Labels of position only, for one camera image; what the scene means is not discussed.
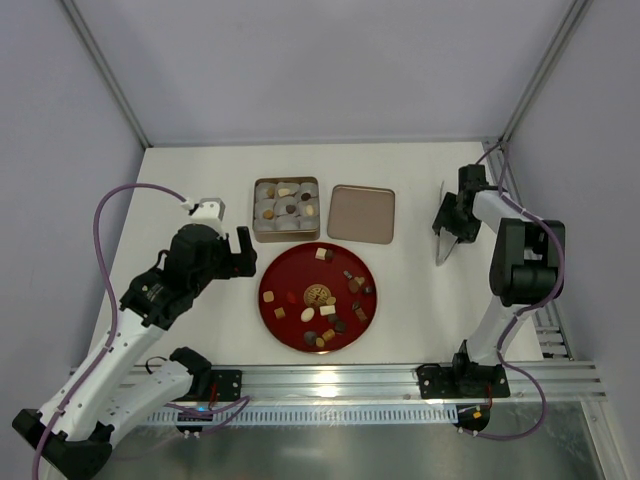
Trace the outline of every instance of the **tan square tray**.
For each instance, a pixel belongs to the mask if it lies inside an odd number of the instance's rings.
[[[327,234],[354,242],[389,244],[393,240],[396,194],[388,188],[336,185]]]

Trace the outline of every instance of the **white cable carrier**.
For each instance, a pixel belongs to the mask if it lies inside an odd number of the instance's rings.
[[[149,416],[141,426],[214,426],[231,415],[217,414],[213,421],[188,419],[171,409]],[[456,406],[451,405],[332,405],[332,406],[247,406],[230,427],[255,426],[336,426],[336,425],[419,425],[457,423]]]

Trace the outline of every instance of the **red wire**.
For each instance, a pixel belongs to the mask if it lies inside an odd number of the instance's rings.
[[[211,410],[211,406],[216,403],[216,394],[218,392],[218,384],[214,383],[213,387],[211,387],[211,396],[209,397],[209,406],[207,407]]]

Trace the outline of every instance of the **small snack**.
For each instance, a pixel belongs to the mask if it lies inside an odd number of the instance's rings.
[[[296,194],[298,200],[302,200],[303,202],[307,202],[311,200],[313,197],[318,196],[318,185],[311,182],[303,182],[300,185],[300,190]]]
[[[324,260],[324,257],[326,254],[327,254],[326,248],[318,248],[316,250],[316,260]]]
[[[300,190],[300,185],[291,182],[280,182],[276,186],[278,192],[278,198],[288,197],[289,195],[295,195]]]
[[[349,283],[347,285],[349,286],[349,291],[351,293],[358,293],[358,290],[360,290],[360,284],[356,281],[355,278],[349,280]]]
[[[255,209],[254,209],[254,217],[255,218],[264,218],[267,220],[270,220],[271,218],[273,218],[273,207],[275,206],[276,201],[275,200],[271,200],[269,198],[265,199],[265,200],[260,200],[258,203],[256,203]],[[269,215],[267,214],[265,216],[265,213],[267,212],[271,212],[271,216],[269,217]]]
[[[260,183],[256,185],[256,201],[265,200],[267,198],[273,198],[276,193],[275,183]]]
[[[364,310],[362,310],[361,308],[356,310],[356,316],[361,322],[367,321],[367,315],[364,313]]]
[[[293,215],[282,215],[276,218],[276,230],[299,230],[300,221]]]
[[[305,308],[302,312],[302,315],[300,315],[300,320],[302,320],[305,323],[310,322],[315,314],[316,314],[316,311],[313,308],[311,307]]]
[[[293,197],[284,197],[278,200],[273,208],[276,215],[294,215],[298,213],[298,205]]]
[[[317,230],[320,228],[320,217],[301,217],[300,230]]]
[[[347,324],[342,320],[338,320],[333,326],[333,329],[336,331],[336,333],[344,333],[347,331]]]
[[[275,219],[256,218],[253,222],[253,229],[256,232],[273,232],[276,229],[276,221]]]
[[[323,305],[320,307],[320,315],[322,315],[323,317],[331,315],[332,313],[336,313],[335,305]]]
[[[320,212],[320,202],[317,198],[312,198],[306,202],[298,202],[298,212],[301,217],[316,217]]]
[[[326,332],[324,332],[322,334],[322,339],[325,342],[328,342],[329,340],[331,340],[335,336],[336,336],[336,332],[332,328],[330,328],[329,330],[327,330]]]
[[[313,347],[316,344],[316,339],[318,338],[318,334],[316,332],[305,332],[304,333],[304,343]]]

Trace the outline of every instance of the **metal frame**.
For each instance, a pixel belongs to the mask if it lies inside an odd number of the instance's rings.
[[[115,100],[116,105],[120,109],[120,112],[127,121],[129,128],[131,128],[131,132],[138,139],[138,142],[140,142],[140,145],[143,149],[151,147],[151,143],[149,143],[149,139],[144,133],[142,125],[140,125],[140,122],[133,112],[133,109],[131,108],[127,97],[125,97],[124,93],[122,92],[122,89],[120,88],[120,85],[118,84],[118,81],[116,80],[116,77],[113,74],[109,63],[107,62],[107,59],[100,50],[100,47],[98,46],[95,38],[93,38],[93,34],[91,33],[91,30],[82,17],[82,14],[80,13],[80,10],[78,9],[75,1],[58,0],[58,3],[60,4],[62,11],[67,16],[71,28],[73,28],[73,31],[76,33],[76,35],[80,39],[80,42],[83,44],[87,53],[89,54],[91,61],[102,77],[107,90],[109,90],[109,93]]]
[[[520,97],[515,110],[511,114],[511,118],[507,122],[507,125],[500,136],[502,140],[508,142],[513,138],[513,135],[520,126],[522,119],[531,109],[531,106],[535,102],[538,94],[544,87],[548,78],[551,76],[553,69],[560,60],[562,53],[569,44],[571,37],[580,25],[580,22],[586,15],[592,3],[593,0],[573,0],[571,6],[565,13],[564,18],[560,22],[560,26],[551,39],[551,43],[549,43],[547,50],[542,56],[542,60],[540,60],[531,80],[529,80],[524,93]]]

